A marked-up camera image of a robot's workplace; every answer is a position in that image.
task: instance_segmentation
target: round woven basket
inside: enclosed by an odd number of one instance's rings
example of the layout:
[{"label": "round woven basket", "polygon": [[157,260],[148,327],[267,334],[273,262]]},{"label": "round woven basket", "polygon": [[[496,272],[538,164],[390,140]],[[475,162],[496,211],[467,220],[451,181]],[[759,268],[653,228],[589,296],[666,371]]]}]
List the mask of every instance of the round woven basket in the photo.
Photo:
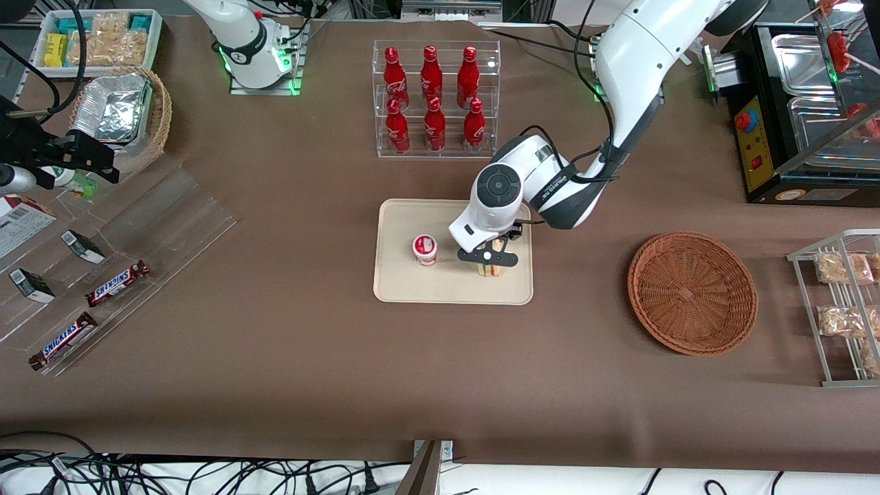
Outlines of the round woven basket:
[{"label": "round woven basket", "polygon": [[657,235],[635,254],[629,300],[663,345],[692,356],[723,354],[752,332],[758,294],[743,262],[696,232]]},{"label": "round woven basket", "polygon": [[[114,160],[114,166],[124,174],[136,174],[143,170],[147,165],[156,161],[165,148],[165,141],[168,140],[168,132],[171,130],[171,95],[162,84],[153,71],[146,70],[136,65],[120,67],[113,71],[114,76],[124,76],[126,74],[140,74],[148,78],[153,86],[153,97],[150,103],[150,114],[147,117],[147,136],[150,141],[147,146],[136,155],[130,155],[124,152],[117,153]],[[70,128],[73,129],[73,122],[77,118],[79,104],[83,101],[84,90],[79,93],[77,99],[73,103],[73,113],[70,115]]]}]

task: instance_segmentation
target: red bottle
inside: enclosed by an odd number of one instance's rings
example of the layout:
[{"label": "red bottle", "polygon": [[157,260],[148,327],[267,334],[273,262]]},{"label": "red bottle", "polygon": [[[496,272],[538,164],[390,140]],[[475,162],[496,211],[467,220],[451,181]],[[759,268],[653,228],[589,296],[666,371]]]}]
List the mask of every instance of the red bottle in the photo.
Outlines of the red bottle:
[{"label": "red bottle", "polygon": [[406,110],[409,106],[407,73],[400,65],[395,47],[385,49],[385,87],[388,88],[388,98],[397,100],[400,103],[400,109]]},{"label": "red bottle", "polygon": [[435,96],[443,103],[443,71],[437,63],[437,49],[425,47],[425,64],[422,66],[422,96],[430,101]]},{"label": "red bottle", "polygon": [[436,96],[428,101],[425,114],[425,145],[431,151],[440,151],[446,146],[446,117],[440,111],[440,99]]},{"label": "red bottle", "polygon": [[400,103],[397,100],[388,100],[388,116],[385,118],[385,126],[388,128],[388,139],[394,148],[395,154],[402,155],[409,150],[409,128],[407,118],[400,113]]},{"label": "red bottle", "polygon": [[471,98],[477,95],[480,87],[480,68],[477,67],[477,48],[471,45],[465,47],[465,60],[458,69],[458,106],[467,108],[471,104]]},{"label": "red bottle", "polygon": [[478,97],[471,100],[471,111],[465,117],[465,151],[470,155],[480,152],[483,144],[483,130],[486,127],[486,117],[483,116],[483,101]]}]

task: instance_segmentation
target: brown table surface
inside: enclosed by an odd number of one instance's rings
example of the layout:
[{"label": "brown table surface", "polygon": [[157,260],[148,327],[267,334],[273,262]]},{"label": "brown table surface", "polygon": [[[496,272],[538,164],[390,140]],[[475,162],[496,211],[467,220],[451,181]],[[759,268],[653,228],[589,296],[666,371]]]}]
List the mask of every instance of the brown table surface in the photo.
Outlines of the brown table surface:
[{"label": "brown table surface", "polygon": [[[238,224],[62,376],[0,354],[3,431],[74,433],[101,452],[405,460],[431,437],[455,439],[467,462],[880,472],[880,390],[818,385],[784,259],[876,228],[877,213],[745,203],[727,108],[703,96],[699,65],[672,69],[590,219],[535,229],[528,305],[376,300],[379,205],[465,199],[486,163],[377,158],[376,38],[496,39],[459,22],[333,23],[309,46],[299,97],[242,97],[227,94],[205,24],[167,19],[167,150]],[[568,55],[502,44],[502,141],[539,123],[574,156],[606,137]],[[29,78],[21,102],[47,95]],[[715,236],[754,275],[758,323],[724,356],[667,351],[627,302],[634,251],[677,229]]]}]

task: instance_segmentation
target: teal package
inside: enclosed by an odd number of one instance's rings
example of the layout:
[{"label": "teal package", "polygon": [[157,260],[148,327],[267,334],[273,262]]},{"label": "teal package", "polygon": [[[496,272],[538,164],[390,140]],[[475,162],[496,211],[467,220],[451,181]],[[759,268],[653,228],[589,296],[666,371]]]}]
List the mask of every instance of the teal package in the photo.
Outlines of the teal package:
[{"label": "teal package", "polygon": [[134,16],[131,18],[131,29],[143,29],[147,33],[150,32],[150,16]]},{"label": "teal package", "polygon": [[[92,18],[83,18],[83,26],[85,26],[86,31],[92,30]],[[60,18],[58,19],[58,33],[67,34],[70,36],[71,31],[77,30],[77,20],[74,18]]]}]

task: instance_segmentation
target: red and white cup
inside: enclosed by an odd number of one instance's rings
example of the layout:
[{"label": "red and white cup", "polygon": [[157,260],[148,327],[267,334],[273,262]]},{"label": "red and white cup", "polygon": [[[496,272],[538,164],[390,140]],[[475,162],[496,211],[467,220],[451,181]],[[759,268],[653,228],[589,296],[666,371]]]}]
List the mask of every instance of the red and white cup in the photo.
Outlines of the red and white cup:
[{"label": "red and white cup", "polygon": [[421,266],[431,266],[437,261],[437,241],[426,233],[413,240],[413,254]]}]

